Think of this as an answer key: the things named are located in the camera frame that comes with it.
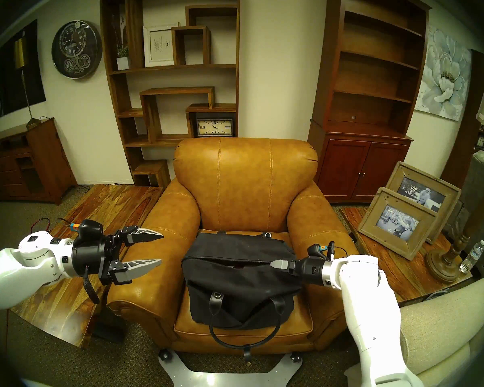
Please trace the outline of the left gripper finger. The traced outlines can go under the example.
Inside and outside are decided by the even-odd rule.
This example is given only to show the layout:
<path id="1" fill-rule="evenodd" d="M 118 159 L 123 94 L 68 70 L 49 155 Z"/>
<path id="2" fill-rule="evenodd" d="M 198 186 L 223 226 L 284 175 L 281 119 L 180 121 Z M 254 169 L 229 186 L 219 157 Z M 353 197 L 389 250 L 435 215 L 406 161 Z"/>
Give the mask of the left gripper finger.
<path id="1" fill-rule="evenodd" d="M 113 236 L 113 246 L 126 247 L 137 243 L 153 242 L 162 239 L 164 236 L 151 229 L 140 228 L 138 226 L 127 226 L 119 229 Z"/>
<path id="2" fill-rule="evenodd" d="M 135 260 L 123 263 L 120 260 L 101 259 L 99 264 L 99 280 L 102 285 L 125 285 L 133 279 L 144 276 L 162 263 L 161 259 Z"/>

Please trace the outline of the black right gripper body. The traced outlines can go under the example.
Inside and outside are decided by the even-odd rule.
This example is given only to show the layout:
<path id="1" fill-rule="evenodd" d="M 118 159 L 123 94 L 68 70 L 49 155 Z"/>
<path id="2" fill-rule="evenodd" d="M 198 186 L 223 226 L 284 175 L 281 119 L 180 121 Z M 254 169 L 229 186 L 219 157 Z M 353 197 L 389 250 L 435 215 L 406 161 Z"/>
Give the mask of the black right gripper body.
<path id="1" fill-rule="evenodd" d="M 322 274 L 325 258 L 319 256 L 307 256 L 301 260 L 288 262 L 288 273 L 297 276 L 305 284 L 324 286 Z"/>

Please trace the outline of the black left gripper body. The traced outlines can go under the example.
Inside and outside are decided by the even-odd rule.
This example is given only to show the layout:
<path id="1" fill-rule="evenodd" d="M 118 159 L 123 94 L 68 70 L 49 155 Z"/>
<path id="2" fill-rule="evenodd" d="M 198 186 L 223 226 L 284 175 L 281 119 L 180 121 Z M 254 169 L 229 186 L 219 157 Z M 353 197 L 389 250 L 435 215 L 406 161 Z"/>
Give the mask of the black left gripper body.
<path id="1" fill-rule="evenodd" d="M 72 247 L 72 266 L 79 277 L 87 274 L 98 275 L 102 285 L 113 280 L 109 275 L 111 263 L 119 262 L 121 239 L 119 235 L 98 232 L 78 232 Z"/>

